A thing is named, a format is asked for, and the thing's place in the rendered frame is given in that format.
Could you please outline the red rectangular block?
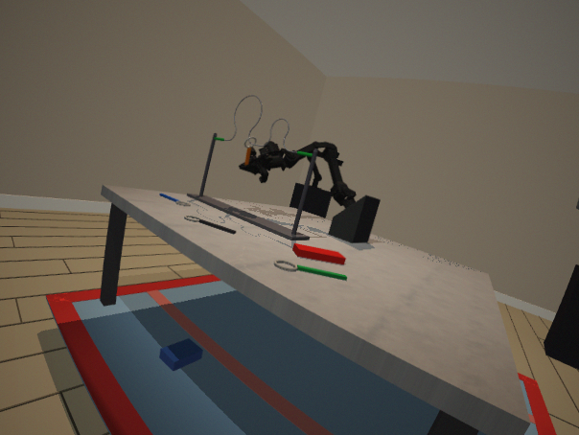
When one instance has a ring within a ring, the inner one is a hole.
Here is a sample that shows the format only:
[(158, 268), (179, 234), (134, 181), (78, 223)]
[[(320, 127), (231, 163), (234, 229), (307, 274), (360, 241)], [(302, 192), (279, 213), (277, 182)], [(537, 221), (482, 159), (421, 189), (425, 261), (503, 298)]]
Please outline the red rectangular block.
[(293, 252), (296, 254), (297, 257), (327, 262), (327, 263), (340, 263), (344, 264), (345, 257), (342, 257), (338, 252), (311, 247), (307, 245), (297, 244), (295, 243), (293, 248)]

